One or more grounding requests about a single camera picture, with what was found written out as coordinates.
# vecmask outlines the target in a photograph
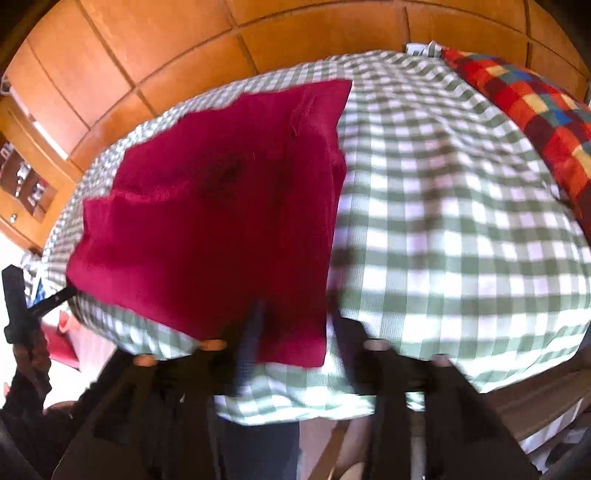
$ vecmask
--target pillow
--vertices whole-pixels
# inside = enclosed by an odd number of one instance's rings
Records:
[[[591,111],[538,74],[502,59],[444,49],[447,64],[505,112],[544,160],[591,242]]]

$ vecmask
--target gingham fabric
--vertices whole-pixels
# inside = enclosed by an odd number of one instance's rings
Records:
[[[47,284],[65,285],[81,199],[109,191],[127,148],[241,92],[334,78],[353,80],[337,126],[348,174],[329,274],[343,315],[404,355],[449,354],[481,391],[570,358],[591,314],[587,242],[530,142],[445,65],[437,45],[421,56],[372,51],[267,73],[140,125],[95,160],[56,223],[43,255]],[[132,353],[171,358],[197,343],[88,295],[71,306]],[[371,413],[373,399],[352,394],[330,323],[328,331],[322,368],[258,365],[240,397],[217,399],[219,414],[264,424]]]

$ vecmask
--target red towel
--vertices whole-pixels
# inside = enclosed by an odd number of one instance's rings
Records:
[[[80,369],[80,361],[68,335],[61,333],[58,327],[43,322],[41,323],[41,330],[47,340],[49,358],[76,370]]]
[[[129,149],[84,201],[69,280],[197,339],[266,300],[259,361],[319,367],[351,82],[242,95]]]

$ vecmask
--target cabinet door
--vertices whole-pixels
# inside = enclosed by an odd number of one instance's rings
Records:
[[[82,173],[62,160],[11,99],[0,103],[0,217],[42,249]]]

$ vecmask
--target wall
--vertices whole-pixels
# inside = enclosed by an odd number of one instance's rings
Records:
[[[257,73],[408,41],[495,54],[584,97],[589,71],[533,0],[61,0],[8,76],[86,170],[181,100]]]

